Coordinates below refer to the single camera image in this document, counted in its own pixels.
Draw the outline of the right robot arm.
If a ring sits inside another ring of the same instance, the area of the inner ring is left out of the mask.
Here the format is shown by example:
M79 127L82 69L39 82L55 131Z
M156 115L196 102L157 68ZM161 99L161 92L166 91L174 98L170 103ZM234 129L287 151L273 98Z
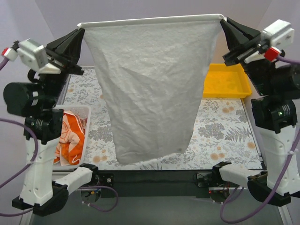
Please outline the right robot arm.
M230 18L220 24L229 49L223 56L225 64L240 64L259 94L251 105L263 140L267 169L254 172L221 162L213 166L211 182L235 183L247 188L260 202L284 206L300 195L295 156L300 134L294 104L300 97L300 64L285 58L284 52L293 43L294 29L283 20L276 20L262 31Z

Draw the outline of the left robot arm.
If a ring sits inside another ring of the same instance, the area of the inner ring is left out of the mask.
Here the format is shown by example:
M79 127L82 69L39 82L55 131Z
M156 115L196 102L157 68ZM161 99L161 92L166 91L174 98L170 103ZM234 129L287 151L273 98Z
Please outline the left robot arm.
M12 201L14 208L44 217L62 210L71 193L96 180L97 167L83 164L65 177L53 180L53 161L59 143L63 110L56 109L70 74L82 75L78 66L84 29L75 29L47 45L32 39L15 41L2 51L5 66L20 58L29 68L28 82L11 82L3 91L7 112L24 117L26 140L25 180Z

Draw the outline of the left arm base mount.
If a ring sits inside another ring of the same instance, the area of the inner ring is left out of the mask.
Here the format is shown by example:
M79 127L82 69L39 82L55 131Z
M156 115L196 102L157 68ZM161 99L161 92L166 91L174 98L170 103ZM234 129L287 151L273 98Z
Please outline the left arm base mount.
M100 200L105 198L114 199L114 191L107 188L113 188L113 179L114 176L110 173L95 175L90 183L83 185L83 188L86 189L80 190L81 199L87 203L100 203Z

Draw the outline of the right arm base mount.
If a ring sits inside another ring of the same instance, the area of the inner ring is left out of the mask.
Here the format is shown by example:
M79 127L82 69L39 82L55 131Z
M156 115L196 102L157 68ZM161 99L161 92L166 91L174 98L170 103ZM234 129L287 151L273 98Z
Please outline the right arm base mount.
M230 195L230 182L215 182L211 173L195 173L193 181L198 188L204 188L208 192L209 198L213 203L223 204Z

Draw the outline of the white towel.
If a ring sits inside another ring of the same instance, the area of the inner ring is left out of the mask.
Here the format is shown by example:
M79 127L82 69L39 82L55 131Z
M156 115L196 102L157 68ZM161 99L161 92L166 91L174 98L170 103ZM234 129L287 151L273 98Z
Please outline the white towel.
M221 14L82 22L119 163L183 153L190 143Z

